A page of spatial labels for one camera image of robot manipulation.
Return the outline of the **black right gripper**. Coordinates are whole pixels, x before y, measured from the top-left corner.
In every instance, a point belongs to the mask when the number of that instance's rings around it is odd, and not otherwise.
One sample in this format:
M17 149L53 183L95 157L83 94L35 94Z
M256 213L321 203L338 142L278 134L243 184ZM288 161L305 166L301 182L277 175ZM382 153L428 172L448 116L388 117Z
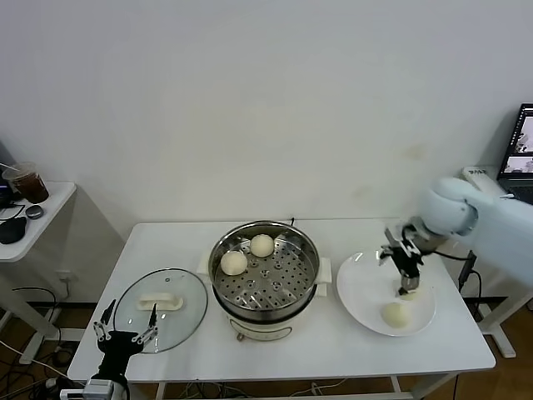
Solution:
M404 249L394 247L393 262L401 274L396 294L413 297L420 285L418 266L423 264L422 255L416 252L408 254Z

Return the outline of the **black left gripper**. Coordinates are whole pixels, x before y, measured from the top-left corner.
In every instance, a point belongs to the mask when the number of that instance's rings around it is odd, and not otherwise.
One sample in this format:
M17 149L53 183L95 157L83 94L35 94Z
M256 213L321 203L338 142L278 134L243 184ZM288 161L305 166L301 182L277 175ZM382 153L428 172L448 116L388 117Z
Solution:
M157 328L157 305L154 303L147 328L139 334L135 332L108 331L116 300L113 299L99 320L92 324L97 336L98 349L104 354L98 367L100 378L114 378L125 375L130 357L140 352L140 344L148 344L155 338Z

